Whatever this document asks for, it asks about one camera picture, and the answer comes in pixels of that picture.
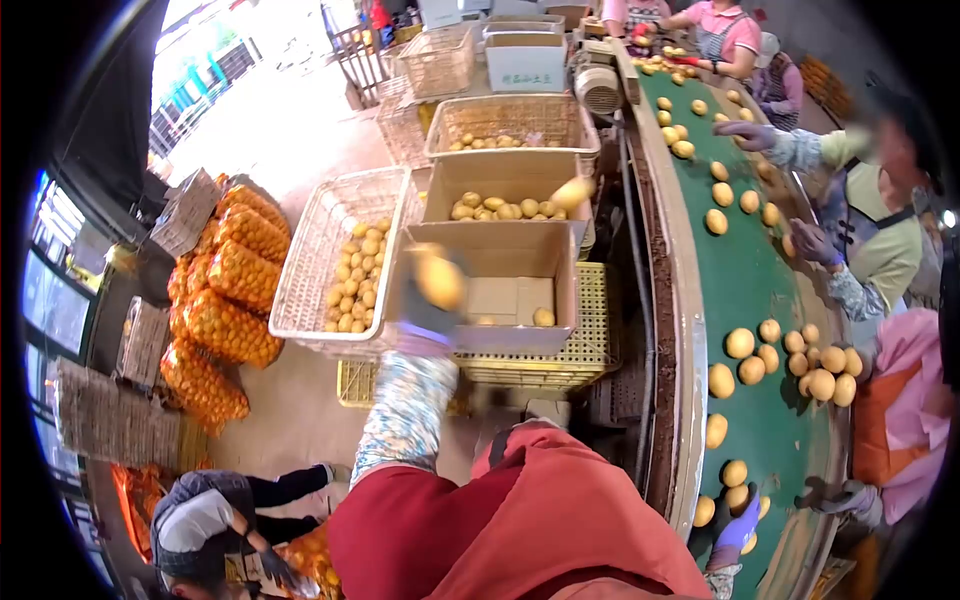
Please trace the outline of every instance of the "white cap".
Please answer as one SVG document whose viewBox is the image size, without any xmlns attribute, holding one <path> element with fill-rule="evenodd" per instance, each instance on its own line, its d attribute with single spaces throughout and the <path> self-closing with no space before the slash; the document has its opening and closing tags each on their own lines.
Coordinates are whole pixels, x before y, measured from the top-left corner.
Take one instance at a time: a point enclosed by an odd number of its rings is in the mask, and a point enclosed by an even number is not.
<svg viewBox="0 0 960 600">
<path fill-rule="evenodd" d="M 780 40 L 777 39 L 777 36 L 762 32 L 760 34 L 760 54 L 757 55 L 754 66 L 758 69 L 767 68 L 779 51 Z"/>
</svg>

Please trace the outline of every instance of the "green conveyor belt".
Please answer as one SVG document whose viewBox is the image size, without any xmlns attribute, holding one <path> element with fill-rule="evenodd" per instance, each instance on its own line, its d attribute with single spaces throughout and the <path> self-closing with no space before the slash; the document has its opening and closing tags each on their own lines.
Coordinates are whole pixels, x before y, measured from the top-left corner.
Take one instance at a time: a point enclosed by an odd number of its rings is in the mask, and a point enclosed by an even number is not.
<svg viewBox="0 0 960 600">
<path fill-rule="evenodd" d="M 747 189 L 760 194 L 761 208 L 765 202 L 763 188 L 755 180 L 750 162 L 728 137 L 710 133 L 713 114 L 721 111 L 710 88 L 697 80 L 676 85 L 665 73 L 652 76 L 637 70 L 640 84 L 649 101 L 648 109 L 655 114 L 660 96 L 673 103 L 674 125 L 689 130 L 688 140 L 696 148 L 693 159 L 682 160 L 672 156 L 686 209 L 693 229 L 703 288 L 705 320 L 708 338 L 708 363 L 723 363 L 736 378 L 739 360 L 724 352 L 726 335 L 737 327 L 754 332 L 757 345 L 761 344 L 757 327 L 765 319 L 774 318 L 783 333 L 803 325 L 803 308 L 795 276 L 772 243 L 774 232 L 760 222 L 760 211 L 745 214 L 739 207 L 739 198 Z M 690 109 L 694 100 L 708 105 L 704 116 Z M 719 160 L 730 172 L 728 183 L 733 188 L 733 204 L 721 208 L 711 197 L 715 180 L 709 164 Z M 704 215 L 711 208 L 720 208 L 727 216 L 730 228 L 725 235 L 714 236 L 704 225 Z M 828 413 L 816 403 L 808 405 L 797 392 L 796 379 L 786 371 L 786 353 L 781 343 L 774 344 L 780 356 L 780 368 L 754 386 L 746 386 L 736 379 L 736 390 L 727 399 L 711 397 L 708 411 L 727 418 L 729 430 L 719 448 L 707 450 L 704 460 L 703 483 L 700 494 L 714 499 L 726 489 L 720 482 L 720 471 L 729 460 L 746 461 L 748 481 L 761 485 L 763 494 L 771 497 L 767 516 L 757 527 L 757 544 L 752 553 L 742 557 L 743 570 L 736 577 L 733 598 L 761 597 L 758 589 L 761 578 L 770 568 L 771 560 L 780 543 L 781 533 L 788 518 L 796 512 L 794 496 L 803 492 L 807 475 L 825 474 L 828 456 Z M 807 554 L 809 536 L 817 518 L 809 510 L 805 515 L 791 519 L 785 537 L 784 549 L 778 553 L 781 561 L 802 561 Z M 700 567 L 707 562 L 708 540 L 703 532 L 694 530 L 690 549 Z M 767 597 L 785 597 L 783 571 L 776 582 L 767 582 Z"/>
</svg>

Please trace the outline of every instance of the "pink shirt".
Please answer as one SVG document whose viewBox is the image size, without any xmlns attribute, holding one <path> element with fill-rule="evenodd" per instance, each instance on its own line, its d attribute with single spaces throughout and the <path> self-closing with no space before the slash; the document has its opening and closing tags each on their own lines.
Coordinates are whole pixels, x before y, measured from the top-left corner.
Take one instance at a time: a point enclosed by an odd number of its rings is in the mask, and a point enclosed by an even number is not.
<svg viewBox="0 0 960 600">
<path fill-rule="evenodd" d="M 711 0 L 704 0 L 680 12 L 686 15 L 686 18 L 693 21 L 694 25 L 704 28 L 709 34 L 721 34 L 740 14 L 743 9 L 739 6 L 731 6 L 723 12 L 717 12 L 713 8 Z M 733 49 L 740 46 L 750 50 L 754 54 L 759 54 L 760 47 L 760 26 L 756 24 L 749 16 L 736 22 L 727 32 L 727 38 L 723 40 L 720 46 L 720 57 L 726 62 L 733 62 Z"/>
<path fill-rule="evenodd" d="M 628 8 L 638 9 L 657 9 L 661 19 L 670 16 L 670 7 L 665 0 L 608 0 L 603 3 L 603 12 L 600 15 L 601 21 L 627 22 Z"/>
</svg>

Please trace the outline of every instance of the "black pants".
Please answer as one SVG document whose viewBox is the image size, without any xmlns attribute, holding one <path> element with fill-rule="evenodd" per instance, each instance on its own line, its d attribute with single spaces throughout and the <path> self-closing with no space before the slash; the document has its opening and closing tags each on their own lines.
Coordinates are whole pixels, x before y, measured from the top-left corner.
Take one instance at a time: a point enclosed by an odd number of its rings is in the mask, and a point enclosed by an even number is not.
<svg viewBox="0 0 960 600">
<path fill-rule="evenodd" d="M 282 475 L 276 481 L 250 476 L 247 477 L 247 481 L 250 482 L 250 489 L 253 492 L 253 506 L 258 509 L 289 504 L 309 493 L 322 490 L 329 483 L 326 480 L 326 469 L 322 465 L 295 470 Z M 271 546 L 310 533 L 319 524 L 312 516 L 304 518 L 256 516 L 256 530 Z"/>
</svg>

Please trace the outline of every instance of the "worker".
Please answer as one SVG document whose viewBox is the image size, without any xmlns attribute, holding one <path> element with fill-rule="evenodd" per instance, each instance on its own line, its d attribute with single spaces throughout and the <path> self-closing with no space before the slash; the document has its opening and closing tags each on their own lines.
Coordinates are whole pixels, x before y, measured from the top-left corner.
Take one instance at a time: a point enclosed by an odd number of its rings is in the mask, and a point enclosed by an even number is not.
<svg viewBox="0 0 960 600">
<path fill-rule="evenodd" d="M 947 451 L 960 392 L 960 254 L 945 240 L 942 310 L 912 308 L 857 348 L 863 372 L 853 404 L 852 475 L 815 511 L 847 513 L 871 530 L 894 525 L 923 503 Z"/>
<path fill-rule="evenodd" d="M 700 58 L 671 58 L 717 75 L 747 79 L 759 54 L 760 26 L 740 8 L 739 0 L 703 0 L 673 16 L 641 24 L 636 36 L 656 36 L 668 30 L 697 26 Z"/>
<path fill-rule="evenodd" d="M 157 502 L 150 525 L 150 548 L 169 595 L 193 600 L 219 599 L 228 590 L 225 556 L 260 554 L 264 575 L 294 585 L 290 566 L 273 546 L 313 531 L 314 516 L 272 518 L 254 509 L 282 506 L 323 489 L 336 467 L 320 463 L 275 481 L 229 470 L 195 470 L 180 477 Z"/>
<path fill-rule="evenodd" d="M 779 167 L 833 170 L 813 203 L 819 226 L 791 219 L 794 245 L 805 260 L 828 273 L 831 297 L 852 324 L 872 323 L 906 309 L 903 293 L 917 273 L 922 250 L 914 197 L 940 188 L 933 137 L 914 104 L 886 87 L 870 88 L 878 111 L 872 138 L 861 130 L 826 135 L 781 132 L 746 121 L 714 123 L 715 135 L 741 135 L 740 148 L 763 152 Z"/>
<path fill-rule="evenodd" d="M 767 115 L 770 125 L 789 132 L 797 127 L 800 106 L 804 103 L 804 79 L 800 69 L 786 53 L 780 40 L 771 33 L 760 34 L 760 54 L 754 63 L 750 91 Z"/>
<path fill-rule="evenodd" d="M 613 37 L 626 37 L 631 32 L 631 45 L 627 46 L 631 55 L 649 57 L 660 51 L 659 46 L 640 47 L 636 45 L 633 31 L 638 25 L 652 23 L 670 16 L 670 7 L 665 0 L 609 0 L 604 2 L 600 18 L 607 33 Z"/>
<path fill-rule="evenodd" d="M 347 598 L 731 596 L 759 518 L 755 484 L 737 518 L 718 501 L 705 575 L 626 472 L 549 420 L 497 434 L 463 487 L 438 476 L 459 311 L 429 304 L 410 277 L 404 285 L 350 492 L 326 524 Z"/>
</svg>

